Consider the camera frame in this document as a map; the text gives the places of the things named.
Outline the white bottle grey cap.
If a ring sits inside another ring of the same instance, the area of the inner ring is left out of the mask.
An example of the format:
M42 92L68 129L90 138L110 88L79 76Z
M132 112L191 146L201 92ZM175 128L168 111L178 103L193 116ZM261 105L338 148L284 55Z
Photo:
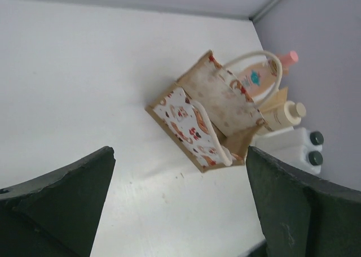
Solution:
M305 146L311 151L322 151L323 144L324 136L320 131L297 128L258 138L254 145L265 152L269 152L296 146Z
M306 146L291 147L288 164L312 175L320 175L323 156L320 151L310 150Z

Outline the cream wide-cap bottle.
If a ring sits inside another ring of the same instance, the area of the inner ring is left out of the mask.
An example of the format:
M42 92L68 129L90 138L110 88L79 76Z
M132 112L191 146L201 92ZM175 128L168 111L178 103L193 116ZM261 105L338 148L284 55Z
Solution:
M284 104L263 114L266 124L257 132L262 136L284 128L297 126L306 116L306 108L303 103L286 101Z

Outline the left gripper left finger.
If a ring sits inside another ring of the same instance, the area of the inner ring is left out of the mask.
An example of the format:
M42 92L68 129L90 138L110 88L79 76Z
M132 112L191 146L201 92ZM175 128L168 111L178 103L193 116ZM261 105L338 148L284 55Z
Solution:
M105 146L1 189L1 256L90 256L115 162Z

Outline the brown canvas bag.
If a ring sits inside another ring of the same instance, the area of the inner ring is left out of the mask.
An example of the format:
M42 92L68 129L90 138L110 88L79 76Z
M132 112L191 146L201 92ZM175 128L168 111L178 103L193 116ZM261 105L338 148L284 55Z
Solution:
M264 55L264 65L275 76L271 90L255 102L229 68ZM245 164L248 147L266 125L259 110L277 92L283 65L269 51L253 51L225 65L211 50L181 75L146 111L201 172Z

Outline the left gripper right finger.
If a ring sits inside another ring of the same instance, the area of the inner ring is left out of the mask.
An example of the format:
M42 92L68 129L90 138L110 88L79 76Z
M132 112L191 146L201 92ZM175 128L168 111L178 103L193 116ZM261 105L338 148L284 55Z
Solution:
M246 170L267 256L360 256L360 192L249 147Z

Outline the white bottle grey cap front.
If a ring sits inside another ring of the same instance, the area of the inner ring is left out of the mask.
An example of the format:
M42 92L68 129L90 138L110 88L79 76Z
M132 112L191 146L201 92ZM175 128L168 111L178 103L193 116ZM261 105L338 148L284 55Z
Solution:
M310 150L306 146L291 147L288 164L312 175L320 175L323 156L320 151Z

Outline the peach pink-capped bottle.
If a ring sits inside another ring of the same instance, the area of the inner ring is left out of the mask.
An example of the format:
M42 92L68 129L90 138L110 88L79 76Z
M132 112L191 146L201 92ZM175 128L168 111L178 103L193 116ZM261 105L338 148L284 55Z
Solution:
M289 67L298 62L298 54L296 51L278 56L283 68L283 75L287 75ZM259 62L249 66L242 72L237 74L237 79L252 97L263 98L270 88L274 86L278 74L277 65L272 59Z

